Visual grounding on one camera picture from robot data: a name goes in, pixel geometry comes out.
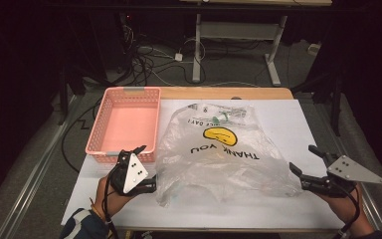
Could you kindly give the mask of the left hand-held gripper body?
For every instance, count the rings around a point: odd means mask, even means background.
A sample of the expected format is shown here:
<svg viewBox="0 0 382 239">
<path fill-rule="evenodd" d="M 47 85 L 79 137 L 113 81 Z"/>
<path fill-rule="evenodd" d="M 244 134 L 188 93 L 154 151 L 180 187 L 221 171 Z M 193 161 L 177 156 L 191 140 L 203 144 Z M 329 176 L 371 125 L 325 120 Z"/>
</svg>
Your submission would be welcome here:
<svg viewBox="0 0 382 239">
<path fill-rule="evenodd" d="M 148 171 L 138 156 L 132 151 L 121 151 L 115 167 L 108 175 L 108 181 L 114 191 L 121 196 L 136 196 L 146 193 L 145 185 Z"/>
</svg>

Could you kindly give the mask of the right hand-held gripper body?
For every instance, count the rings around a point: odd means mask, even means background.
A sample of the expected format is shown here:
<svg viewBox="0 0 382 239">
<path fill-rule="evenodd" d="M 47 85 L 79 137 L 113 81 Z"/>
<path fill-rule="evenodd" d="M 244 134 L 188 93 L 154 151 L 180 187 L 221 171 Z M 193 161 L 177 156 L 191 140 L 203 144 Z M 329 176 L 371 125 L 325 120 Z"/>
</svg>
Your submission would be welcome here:
<svg viewBox="0 0 382 239">
<path fill-rule="evenodd" d="M 299 173 L 301 188 L 313 193 L 343 198 L 351 193 L 357 182 L 382 184 L 382 177 L 352 160 L 347 155 L 323 153 L 320 156 L 326 167 L 326 175 L 315 177 Z"/>
</svg>

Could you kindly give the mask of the clear plastic smiley bag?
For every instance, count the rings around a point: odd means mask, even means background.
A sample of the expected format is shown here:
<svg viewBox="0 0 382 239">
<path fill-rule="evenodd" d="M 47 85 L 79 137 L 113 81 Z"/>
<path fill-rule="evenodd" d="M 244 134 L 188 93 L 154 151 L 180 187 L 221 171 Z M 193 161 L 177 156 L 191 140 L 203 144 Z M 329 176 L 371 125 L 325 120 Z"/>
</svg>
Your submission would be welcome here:
<svg viewBox="0 0 382 239">
<path fill-rule="evenodd" d="M 161 206 L 187 188 L 218 200 L 246 191 L 275 197 L 301 193 L 252 106 L 195 103 L 175 111 L 158 144 L 155 169 Z"/>
</svg>

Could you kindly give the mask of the person's right hand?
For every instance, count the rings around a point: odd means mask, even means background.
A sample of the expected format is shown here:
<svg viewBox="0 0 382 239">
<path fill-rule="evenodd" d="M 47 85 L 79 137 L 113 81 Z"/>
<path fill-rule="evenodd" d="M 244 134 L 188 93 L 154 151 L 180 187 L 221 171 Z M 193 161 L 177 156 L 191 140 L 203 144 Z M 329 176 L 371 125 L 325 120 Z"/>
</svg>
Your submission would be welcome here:
<svg viewBox="0 0 382 239">
<path fill-rule="evenodd" d="M 362 190 L 359 185 L 351 192 L 351 196 L 358 203 L 359 215 L 354 219 L 356 213 L 356 207 L 349 196 L 344 198 L 332 198 L 325 195 L 318 194 L 322 200 L 324 200 L 330 209 L 336 214 L 336 216 L 345 224 L 355 222 L 358 218 L 365 218 L 368 220 L 365 212 L 362 210 Z"/>
</svg>

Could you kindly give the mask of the person's left hand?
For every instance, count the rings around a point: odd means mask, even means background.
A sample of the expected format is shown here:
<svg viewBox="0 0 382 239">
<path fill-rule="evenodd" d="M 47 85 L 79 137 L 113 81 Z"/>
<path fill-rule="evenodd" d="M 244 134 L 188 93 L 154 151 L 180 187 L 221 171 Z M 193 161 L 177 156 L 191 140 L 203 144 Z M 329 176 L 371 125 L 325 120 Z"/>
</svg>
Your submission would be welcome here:
<svg viewBox="0 0 382 239">
<path fill-rule="evenodd" d="M 107 181 L 107 177 L 102 177 L 98 181 L 95 200 L 92 204 L 93 211 L 105 220 L 106 215 L 109 217 L 118 213 L 131 199 L 132 196 L 120 196 L 111 187 Z"/>
</svg>

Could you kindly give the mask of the pink plastic basket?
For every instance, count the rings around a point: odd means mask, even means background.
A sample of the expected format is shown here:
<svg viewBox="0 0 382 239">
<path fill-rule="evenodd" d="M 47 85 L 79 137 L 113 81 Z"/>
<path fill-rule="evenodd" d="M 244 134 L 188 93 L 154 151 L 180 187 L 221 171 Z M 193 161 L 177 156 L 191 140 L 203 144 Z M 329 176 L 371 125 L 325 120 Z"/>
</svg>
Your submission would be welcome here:
<svg viewBox="0 0 382 239">
<path fill-rule="evenodd" d="M 97 162 L 117 161 L 122 151 L 145 145 L 138 158 L 155 160 L 161 89 L 158 87 L 107 88 L 86 145 Z"/>
</svg>

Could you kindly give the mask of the black metal stand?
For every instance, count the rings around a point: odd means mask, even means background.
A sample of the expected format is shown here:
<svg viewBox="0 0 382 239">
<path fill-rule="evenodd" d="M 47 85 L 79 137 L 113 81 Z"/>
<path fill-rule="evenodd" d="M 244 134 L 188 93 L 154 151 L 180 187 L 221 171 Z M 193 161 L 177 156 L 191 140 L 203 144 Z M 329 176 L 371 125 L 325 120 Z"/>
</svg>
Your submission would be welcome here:
<svg viewBox="0 0 382 239">
<path fill-rule="evenodd" d="M 340 136 L 339 116 L 342 79 L 333 74 L 323 74 L 290 89 L 292 94 L 311 93 L 315 104 L 330 104 L 330 126 Z"/>
</svg>

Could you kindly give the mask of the metal floor rail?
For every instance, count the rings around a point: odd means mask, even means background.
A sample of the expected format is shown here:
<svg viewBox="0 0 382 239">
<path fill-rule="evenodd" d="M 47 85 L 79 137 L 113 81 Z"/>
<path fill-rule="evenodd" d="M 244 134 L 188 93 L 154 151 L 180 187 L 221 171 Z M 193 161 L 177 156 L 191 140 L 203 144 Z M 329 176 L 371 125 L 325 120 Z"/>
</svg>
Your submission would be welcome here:
<svg viewBox="0 0 382 239">
<path fill-rule="evenodd" d="M 340 135 L 337 135 L 329 123 L 331 109 L 329 104 L 316 104 L 311 98 L 311 94 L 296 94 L 295 98 L 302 108 L 315 145 L 322 151 L 347 155 L 360 165 L 382 176 L 381 164 L 376 160 L 370 148 L 359 154 L 359 150 L 350 138 L 351 134 L 344 131 L 346 125 L 356 125 L 356 122 L 350 118 L 351 111 L 346 99 L 340 102 L 341 112 L 339 118 L 343 122 L 339 125 Z M 362 183 L 360 187 L 363 197 L 362 210 L 376 229 L 382 229 L 382 215 L 378 210 L 377 201 L 373 198 L 373 190 L 376 188 L 381 189 L 382 186 L 374 183 Z"/>
<path fill-rule="evenodd" d="M 33 135 L 11 167 L 0 187 L 0 239 L 13 239 L 46 171 L 53 153 L 68 128 L 73 112 L 81 104 L 82 97 L 71 96 L 68 114 L 64 116 L 56 104 L 56 111 Z"/>
</svg>

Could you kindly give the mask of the white desk frame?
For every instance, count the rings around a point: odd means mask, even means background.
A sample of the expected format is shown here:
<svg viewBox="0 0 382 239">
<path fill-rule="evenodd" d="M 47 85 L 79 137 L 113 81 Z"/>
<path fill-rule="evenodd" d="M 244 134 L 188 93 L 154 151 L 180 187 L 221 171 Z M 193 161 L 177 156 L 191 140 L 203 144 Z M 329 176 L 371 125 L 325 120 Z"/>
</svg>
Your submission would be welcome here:
<svg viewBox="0 0 382 239">
<path fill-rule="evenodd" d="M 196 15 L 195 48 L 193 59 L 192 82 L 201 82 L 201 61 L 204 52 L 202 38 L 206 39 L 234 39 L 234 40 L 269 40 L 273 42 L 272 49 L 265 54 L 265 64 L 275 87 L 282 85 L 275 66 L 275 57 L 285 30 L 287 16 L 273 24 L 266 23 L 233 23 L 222 21 L 204 21 L 201 14 Z"/>
</svg>

